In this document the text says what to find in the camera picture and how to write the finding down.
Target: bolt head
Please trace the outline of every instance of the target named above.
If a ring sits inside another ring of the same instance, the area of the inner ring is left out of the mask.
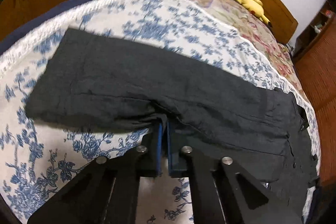
[[[136,150],[139,152],[139,153],[145,153],[147,151],[147,147],[145,147],[144,145],[138,145],[136,147]]]
[[[189,154],[193,151],[193,148],[191,146],[186,145],[186,146],[182,147],[181,151],[185,154]]]
[[[222,158],[222,163],[224,163],[225,165],[230,165],[230,164],[232,164],[232,162],[233,162],[233,159],[230,158],[230,157]]]
[[[106,163],[106,161],[107,161],[107,158],[104,157],[104,156],[99,156],[99,157],[96,158],[96,162],[98,164],[104,164],[104,163]]]

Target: bed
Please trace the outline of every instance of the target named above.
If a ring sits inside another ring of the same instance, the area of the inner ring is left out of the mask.
[[[280,0],[262,1],[274,36],[233,0],[70,0],[9,35],[0,44],[0,193],[19,221],[26,223],[95,157],[123,155],[147,132],[80,132],[27,119],[25,100],[68,27],[161,47],[222,68],[254,85],[293,92],[308,117],[312,155],[320,159],[314,110],[281,44],[288,42],[297,22]],[[143,13],[148,17],[141,21]],[[215,43],[200,44],[196,36],[183,35],[192,28]],[[162,172],[155,183],[141,179],[136,222],[192,223],[188,179],[168,179],[167,171]],[[308,190],[304,219],[313,191],[314,187]]]

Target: black pants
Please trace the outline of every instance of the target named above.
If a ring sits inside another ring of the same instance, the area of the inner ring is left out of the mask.
[[[67,30],[25,108],[29,118],[71,127],[132,130],[172,117],[192,129],[195,145],[230,151],[279,196],[291,196],[280,179],[300,188],[301,211],[316,177],[292,93],[141,43]]]

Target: blue floral pattern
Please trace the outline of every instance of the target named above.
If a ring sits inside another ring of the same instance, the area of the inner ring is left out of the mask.
[[[256,86],[293,92],[306,110],[312,153],[320,159],[313,108],[234,27],[219,22],[188,0],[93,0],[36,28],[0,57],[0,193],[21,222],[26,223],[91,160],[100,155],[122,156],[147,133],[51,128],[26,117],[24,104],[29,93],[70,26],[160,47],[221,68]],[[171,198],[155,212],[144,208],[137,211],[137,223],[192,223],[188,179],[167,179],[163,174],[155,180],[162,185],[159,190],[169,191]],[[153,198],[160,194],[153,193]],[[304,216],[311,196],[312,191],[308,193]],[[146,200],[146,194],[140,193],[139,198]]]

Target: pikachu plush toy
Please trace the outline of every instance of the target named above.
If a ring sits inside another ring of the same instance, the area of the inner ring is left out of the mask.
[[[271,22],[264,15],[263,3],[260,0],[236,0],[239,4],[244,6],[251,14],[255,15],[265,24],[272,26]]]

